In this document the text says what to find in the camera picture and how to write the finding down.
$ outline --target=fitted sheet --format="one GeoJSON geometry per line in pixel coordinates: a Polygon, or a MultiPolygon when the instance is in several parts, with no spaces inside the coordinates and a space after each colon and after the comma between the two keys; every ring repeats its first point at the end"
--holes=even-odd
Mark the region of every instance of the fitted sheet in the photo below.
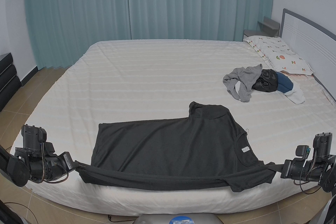
{"type": "MultiPolygon", "coordinates": [[[[297,145],[312,147],[314,135],[335,132],[333,100],[314,80],[291,76],[306,101],[296,105],[281,92],[253,91],[249,103],[235,100],[222,83],[235,67],[265,64],[245,42],[208,40],[103,41],[87,52],[51,87],[27,120],[43,127],[56,153],[69,151],[74,160],[90,163],[102,122],[188,116],[192,101],[229,108],[248,129],[255,155],[265,163],[295,157],[297,145]]],[[[22,146],[19,134],[15,147],[22,146]]],[[[335,142],[332,145],[336,153],[335,142]]],[[[316,183],[305,184],[305,189],[316,183]]],[[[148,191],[85,184],[77,172],[61,184],[28,188],[57,203],[96,213],[233,213],[259,208],[300,191],[280,179],[240,193],[229,187],[184,191],[148,191]]]]}

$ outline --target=pillow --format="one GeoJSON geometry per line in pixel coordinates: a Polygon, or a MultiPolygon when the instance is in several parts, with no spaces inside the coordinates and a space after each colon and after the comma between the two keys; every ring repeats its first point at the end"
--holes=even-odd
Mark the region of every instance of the pillow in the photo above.
{"type": "Polygon", "coordinates": [[[246,37],[244,41],[247,41],[267,65],[277,72],[313,74],[309,64],[294,53],[280,37],[254,35],[246,37]]]}

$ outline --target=headboard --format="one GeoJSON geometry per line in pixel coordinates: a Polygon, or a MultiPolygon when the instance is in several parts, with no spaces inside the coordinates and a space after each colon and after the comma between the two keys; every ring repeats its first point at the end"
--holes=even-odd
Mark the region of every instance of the headboard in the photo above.
{"type": "Polygon", "coordinates": [[[279,36],[305,59],[315,79],[336,98],[336,35],[288,9],[282,13],[279,36]]]}

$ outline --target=gray cloth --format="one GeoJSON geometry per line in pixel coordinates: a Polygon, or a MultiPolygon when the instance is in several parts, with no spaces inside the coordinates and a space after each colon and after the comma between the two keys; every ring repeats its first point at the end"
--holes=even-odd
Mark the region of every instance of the gray cloth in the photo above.
{"type": "Polygon", "coordinates": [[[223,77],[223,84],[231,93],[233,98],[240,100],[241,102],[248,102],[251,98],[252,86],[261,75],[262,65],[259,64],[254,67],[240,67],[234,68],[233,71],[223,77]],[[238,93],[234,87],[236,83],[240,81],[240,87],[238,93]]]}

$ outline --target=black drawer cabinet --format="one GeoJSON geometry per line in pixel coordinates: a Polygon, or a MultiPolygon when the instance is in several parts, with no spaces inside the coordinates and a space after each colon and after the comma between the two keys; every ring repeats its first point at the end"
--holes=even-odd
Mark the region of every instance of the black drawer cabinet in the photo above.
{"type": "Polygon", "coordinates": [[[22,86],[11,53],[0,56],[0,111],[22,86]]]}

